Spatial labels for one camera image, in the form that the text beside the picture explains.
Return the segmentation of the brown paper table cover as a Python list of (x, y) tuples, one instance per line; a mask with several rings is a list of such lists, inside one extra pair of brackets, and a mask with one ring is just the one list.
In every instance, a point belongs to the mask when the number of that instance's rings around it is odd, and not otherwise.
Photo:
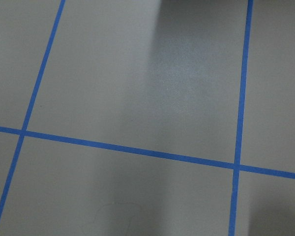
[(0, 236), (295, 236), (295, 0), (0, 0)]

